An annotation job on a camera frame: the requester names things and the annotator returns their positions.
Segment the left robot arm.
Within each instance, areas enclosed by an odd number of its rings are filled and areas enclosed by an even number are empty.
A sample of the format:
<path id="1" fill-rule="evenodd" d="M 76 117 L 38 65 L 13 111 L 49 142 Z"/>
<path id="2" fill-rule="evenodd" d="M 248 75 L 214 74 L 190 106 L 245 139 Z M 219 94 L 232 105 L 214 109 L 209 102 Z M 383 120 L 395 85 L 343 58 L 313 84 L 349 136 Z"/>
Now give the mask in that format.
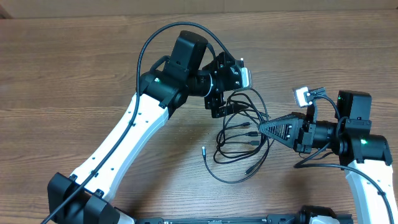
<path id="1" fill-rule="evenodd" d="M 173 51 L 140 73 L 136 93 L 99 148 L 69 176 L 55 174 L 47 186 L 49 220 L 55 223 L 134 223 L 112 205 L 127 170 L 148 140 L 189 96 L 204 98 L 214 118 L 226 110 L 225 91 L 251 87 L 250 71 L 226 50 L 202 65 L 211 49 L 202 36 L 183 30 Z"/>

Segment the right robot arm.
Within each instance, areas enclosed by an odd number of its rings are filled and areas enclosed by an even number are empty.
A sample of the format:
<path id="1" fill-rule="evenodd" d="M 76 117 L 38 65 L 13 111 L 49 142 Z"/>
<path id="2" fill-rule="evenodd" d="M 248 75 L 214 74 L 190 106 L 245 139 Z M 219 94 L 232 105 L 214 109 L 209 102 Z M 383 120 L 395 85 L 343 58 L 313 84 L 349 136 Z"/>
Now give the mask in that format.
<path id="1" fill-rule="evenodd" d="M 324 88 L 294 90 L 295 101 L 307 112 L 291 113 L 262 122 L 260 133 L 307 157 L 296 169 L 321 167 L 313 160 L 327 149 L 339 157 L 333 164 L 345 172 L 359 223 L 397 223 L 392 154 L 384 136 L 371 134 L 372 97 L 361 91 L 341 90 L 331 105 L 336 122 L 319 121 L 318 100 L 329 100 Z"/>

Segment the cardboard back panel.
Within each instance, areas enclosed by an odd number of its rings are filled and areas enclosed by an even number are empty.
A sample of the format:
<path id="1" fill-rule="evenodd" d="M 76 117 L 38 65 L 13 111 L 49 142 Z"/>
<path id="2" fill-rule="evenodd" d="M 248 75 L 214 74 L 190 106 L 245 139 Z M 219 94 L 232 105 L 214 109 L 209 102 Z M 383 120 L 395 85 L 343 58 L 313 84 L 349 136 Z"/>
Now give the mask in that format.
<path id="1" fill-rule="evenodd" d="M 6 19 L 395 9 L 397 0 L 1 0 Z"/>

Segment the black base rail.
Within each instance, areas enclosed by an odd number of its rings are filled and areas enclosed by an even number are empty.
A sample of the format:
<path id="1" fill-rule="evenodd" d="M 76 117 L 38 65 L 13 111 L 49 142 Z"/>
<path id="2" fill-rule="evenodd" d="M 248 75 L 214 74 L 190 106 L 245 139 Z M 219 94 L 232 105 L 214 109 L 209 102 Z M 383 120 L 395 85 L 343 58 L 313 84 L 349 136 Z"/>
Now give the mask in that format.
<path id="1" fill-rule="evenodd" d="M 270 214 L 265 217 L 230 217 L 230 218 L 140 218 L 137 224 L 303 224 L 307 223 L 301 215 Z"/>

